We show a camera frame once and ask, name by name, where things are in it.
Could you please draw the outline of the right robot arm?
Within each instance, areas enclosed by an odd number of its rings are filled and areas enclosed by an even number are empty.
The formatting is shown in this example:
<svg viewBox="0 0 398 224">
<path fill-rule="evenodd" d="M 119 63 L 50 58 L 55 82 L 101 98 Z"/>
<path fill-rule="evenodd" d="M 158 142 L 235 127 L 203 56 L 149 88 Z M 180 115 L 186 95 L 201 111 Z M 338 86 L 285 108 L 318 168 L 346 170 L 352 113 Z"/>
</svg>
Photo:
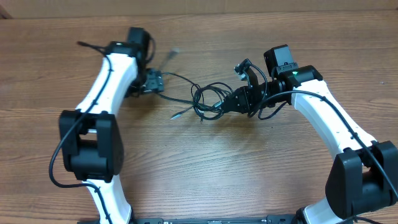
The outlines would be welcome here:
<svg viewBox="0 0 398 224">
<path fill-rule="evenodd" d="M 311 65 L 299 67 L 287 45 L 264 54 L 270 77 L 243 60 L 235 72 L 246 85 L 216 107 L 224 113 L 260 116 L 264 108 L 286 104 L 301 112 L 319 134 L 333 159 L 325 197 L 293 215 L 269 215 L 267 223 L 353 223 L 367 212 L 397 203 L 397 148 L 364 131 L 339 105 L 321 74 Z"/>
</svg>

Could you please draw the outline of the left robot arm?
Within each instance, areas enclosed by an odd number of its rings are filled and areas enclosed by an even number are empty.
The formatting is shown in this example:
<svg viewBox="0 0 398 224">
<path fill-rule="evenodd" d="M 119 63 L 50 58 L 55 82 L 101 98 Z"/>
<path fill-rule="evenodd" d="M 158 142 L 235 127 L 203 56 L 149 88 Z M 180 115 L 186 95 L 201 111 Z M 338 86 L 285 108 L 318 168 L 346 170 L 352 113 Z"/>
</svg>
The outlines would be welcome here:
<svg viewBox="0 0 398 224">
<path fill-rule="evenodd" d="M 161 72 L 147 68 L 155 41 L 145 29 L 130 27 L 126 41 L 91 48 L 103 56 L 101 70 L 78 106 L 60 114 L 60 142 L 50 160 L 49 177 L 57 187 L 71 187 L 56 181 L 53 174 L 61 154 L 65 169 L 78 180 L 72 186 L 86 187 L 93 197 L 97 223 L 135 223 L 119 176 L 124 147 L 116 117 L 125 98 L 164 91 Z"/>
</svg>

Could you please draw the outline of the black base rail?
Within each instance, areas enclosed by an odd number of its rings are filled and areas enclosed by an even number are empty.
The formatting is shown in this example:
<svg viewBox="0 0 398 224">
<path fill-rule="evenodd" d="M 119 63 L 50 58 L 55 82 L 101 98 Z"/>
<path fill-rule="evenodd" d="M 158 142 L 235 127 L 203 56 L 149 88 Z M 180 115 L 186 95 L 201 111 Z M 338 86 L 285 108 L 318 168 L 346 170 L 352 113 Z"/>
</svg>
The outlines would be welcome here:
<svg viewBox="0 0 398 224">
<path fill-rule="evenodd" d="M 291 224 L 302 223 L 297 221 L 295 215 L 268 215 L 257 218 L 188 218 L 188 219 L 163 219 L 163 218 L 133 218 L 128 224 Z"/>
</svg>

